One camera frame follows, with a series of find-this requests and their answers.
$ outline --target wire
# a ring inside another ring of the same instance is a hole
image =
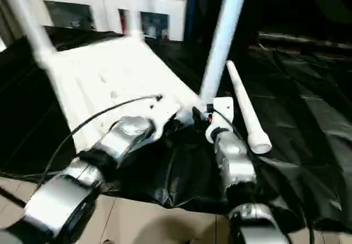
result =
[[[309,244],[314,244],[315,243],[315,235],[312,227],[308,227],[309,230]]]
[[[224,114],[222,114],[220,111],[216,110],[216,109],[212,109],[214,112],[216,112],[217,114],[220,115],[220,117],[222,117],[226,122],[227,124],[229,124],[232,129],[233,129],[233,132],[236,134],[236,136],[243,142],[243,144],[246,144],[246,142],[244,141],[244,139],[242,138],[242,135],[238,132],[238,130],[236,129],[236,127],[233,125],[233,123],[224,116]]]
[[[104,114],[104,113],[107,113],[113,109],[116,109],[118,107],[121,107],[123,105],[126,105],[126,104],[129,104],[129,103],[133,103],[133,102],[136,102],[136,101],[140,101],[140,100],[143,100],[143,99],[150,99],[150,98],[155,98],[157,101],[159,101],[162,96],[161,95],[151,95],[151,96],[144,96],[144,97],[140,97],[140,98],[135,98],[135,99],[131,99],[129,101],[126,101],[126,102],[123,102],[123,103],[120,103],[120,104],[117,104],[117,105],[114,105],[112,107],[109,107],[107,109],[104,109],[96,114],[94,114],[93,116],[91,116],[90,118],[86,119],[85,121],[83,121],[80,125],[78,125],[73,131],[71,131],[71,133],[60,143],[60,145],[57,147],[57,149],[54,151],[53,155],[51,156],[48,164],[46,165],[45,167],[45,170],[44,172],[42,173],[41,175],[41,178],[39,180],[39,183],[37,185],[37,188],[35,191],[37,191],[41,186],[42,184],[44,183],[45,181],[45,177],[51,167],[51,164],[53,163],[55,157],[57,156],[58,152],[60,151],[60,149],[63,147],[63,145],[73,136],[75,135],[80,129],[82,129],[85,125],[87,125],[89,122],[91,122],[92,120],[96,119],[97,117],[99,117],[100,115]]]
[[[20,208],[24,208],[26,206],[26,202],[24,202],[22,199],[18,198],[14,194],[10,193],[9,191],[5,190],[1,186],[0,186],[0,196],[5,197],[7,200],[10,200],[12,203],[16,204]]]
[[[285,234],[285,237],[286,237],[286,239],[287,239],[288,244],[293,244],[293,241],[292,241],[292,238],[291,238],[290,235]]]

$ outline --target cabinet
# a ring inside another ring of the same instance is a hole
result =
[[[42,25],[126,32],[130,0],[30,0]],[[138,0],[147,37],[182,41],[186,0]]]
[[[42,25],[107,31],[103,0],[30,0]]]

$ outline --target tile floor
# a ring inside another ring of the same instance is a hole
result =
[[[28,201],[35,185],[0,178],[0,185]],[[0,196],[0,227],[21,217],[22,209]],[[154,204],[101,196],[97,208],[78,244],[100,244],[106,239],[115,244],[227,244],[229,228],[220,215],[164,209]],[[316,244],[348,244],[352,237],[315,232]],[[307,230],[291,234],[295,244],[309,242]]]

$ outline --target black plastic sheet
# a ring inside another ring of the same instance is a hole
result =
[[[47,31],[60,51],[118,36],[61,28]],[[199,91],[206,52],[181,42],[146,42]],[[255,201],[268,201],[285,232],[306,224],[319,230],[352,231],[351,64],[254,49],[235,62],[273,144],[269,154],[249,155],[262,188]],[[69,129],[25,39],[0,54],[0,71],[4,137],[0,170],[3,176],[37,181]],[[231,94],[224,73],[219,95]],[[234,124],[246,137],[240,113]],[[191,127],[171,129],[172,124],[158,142],[131,154],[116,172],[116,180],[104,186],[105,193],[166,208],[226,214],[229,203],[221,193],[215,155],[204,134]],[[74,157],[70,141],[51,170],[61,170]]]

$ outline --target white pole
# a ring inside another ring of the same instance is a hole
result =
[[[227,61],[226,65],[230,73],[238,104],[240,105],[244,123],[246,124],[249,147],[256,154],[267,153],[272,148],[269,136],[263,131],[263,128],[260,125],[257,114],[253,109],[252,103],[234,63],[232,61]]]
[[[29,0],[8,0],[13,12],[33,48],[36,58],[55,52],[55,48],[43,27],[39,25],[36,17],[29,10]]]
[[[218,91],[243,1],[223,0],[201,86],[200,98],[204,105],[212,103]]]
[[[138,0],[129,0],[130,10],[127,13],[127,31],[132,37],[143,39],[143,33],[141,29],[141,14],[138,7]]]

